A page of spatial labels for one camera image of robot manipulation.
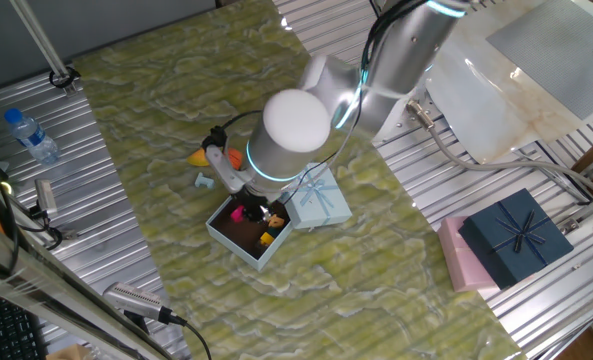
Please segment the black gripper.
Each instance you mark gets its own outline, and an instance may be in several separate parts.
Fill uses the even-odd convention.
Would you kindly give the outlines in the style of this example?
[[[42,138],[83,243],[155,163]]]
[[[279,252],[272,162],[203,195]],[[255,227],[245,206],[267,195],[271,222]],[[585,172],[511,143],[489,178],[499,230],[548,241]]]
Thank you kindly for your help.
[[[273,214],[270,211],[272,201],[264,195],[256,194],[252,189],[243,186],[241,190],[234,194],[234,198],[240,202],[243,207],[243,216],[250,222],[258,221],[258,210],[261,212],[261,220],[270,222]]]

